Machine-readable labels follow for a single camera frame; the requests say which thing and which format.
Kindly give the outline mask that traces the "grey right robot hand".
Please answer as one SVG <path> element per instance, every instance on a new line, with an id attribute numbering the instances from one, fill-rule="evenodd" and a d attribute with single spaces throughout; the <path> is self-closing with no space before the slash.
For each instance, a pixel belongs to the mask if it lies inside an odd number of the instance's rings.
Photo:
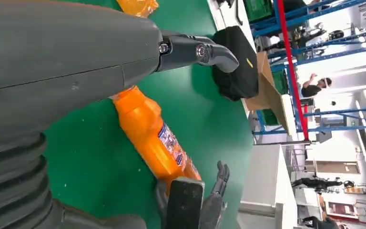
<path id="1" fill-rule="evenodd" d="M 205 183 L 177 177 L 169 184 L 157 181 L 154 194 L 162 229 L 218 229 L 227 208 L 224 201 L 230 169 L 217 162 L 218 173 L 209 196 L 204 197 Z"/>

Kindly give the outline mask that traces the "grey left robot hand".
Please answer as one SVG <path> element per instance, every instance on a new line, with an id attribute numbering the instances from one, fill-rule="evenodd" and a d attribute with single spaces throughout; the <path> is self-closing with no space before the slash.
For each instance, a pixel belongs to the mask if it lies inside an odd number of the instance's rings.
<path id="1" fill-rule="evenodd" d="M 44 130 L 154 72 L 238 66 L 206 37 L 95 5 L 0 0 L 0 229 L 143 229 L 136 215 L 98 219 L 53 198 Z"/>

